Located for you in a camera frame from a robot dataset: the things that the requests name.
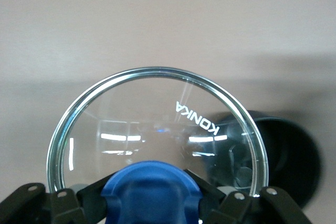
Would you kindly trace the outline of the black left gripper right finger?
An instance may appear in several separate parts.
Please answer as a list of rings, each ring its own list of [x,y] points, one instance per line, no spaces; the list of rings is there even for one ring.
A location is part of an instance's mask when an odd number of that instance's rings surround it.
[[[191,170],[185,172],[203,194],[198,204],[202,223],[311,223],[300,206],[279,187],[263,187],[258,197],[239,191],[225,194]]]

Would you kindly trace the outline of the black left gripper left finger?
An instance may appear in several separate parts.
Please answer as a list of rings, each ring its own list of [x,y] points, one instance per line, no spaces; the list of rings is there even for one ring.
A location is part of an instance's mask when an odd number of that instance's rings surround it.
[[[42,183],[18,187],[1,202],[1,223],[117,223],[101,195],[112,175],[75,192],[46,192]]]

